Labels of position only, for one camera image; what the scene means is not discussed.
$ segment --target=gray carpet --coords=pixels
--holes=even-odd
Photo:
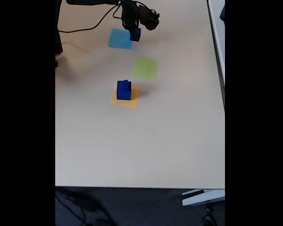
[[[187,189],[69,188],[98,200],[117,226],[201,226],[205,205],[182,206]],[[57,193],[62,202],[82,217],[80,208]],[[225,225],[225,202],[212,204],[218,226]],[[87,223],[106,219],[101,212],[87,212]],[[56,199],[56,226],[81,226],[81,222]]]

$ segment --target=table surface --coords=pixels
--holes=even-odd
[[[60,33],[56,68],[56,186],[225,188],[225,110],[205,0],[143,0],[160,13],[133,49],[108,46],[121,20]],[[62,2],[58,28],[94,26],[110,5]],[[132,78],[135,57],[157,80]],[[141,87],[136,109],[111,105],[114,84]]]

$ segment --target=blue block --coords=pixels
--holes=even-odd
[[[131,82],[128,80],[117,81],[117,99],[131,100]]]
[[[141,29],[140,28],[137,28],[136,29],[136,34],[137,34],[137,37],[132,37],[132,35],[130,34],[130,40],[131,41],[139,41],[140,40],[140,37],[141,37]]]
[[[112,28],[108,45],[131,49],[132,41],[130,41],[130,32],[127,30]]]

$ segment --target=light blue square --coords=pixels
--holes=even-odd
[[[130,41],[130,32],[127,30],[112,28],[108,45],[113,47],[132,49],[132,41]]]

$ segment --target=green square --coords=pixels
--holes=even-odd
[[[156,79],[157,60],[136,57],[134,60],[132,77],[142,79]]]

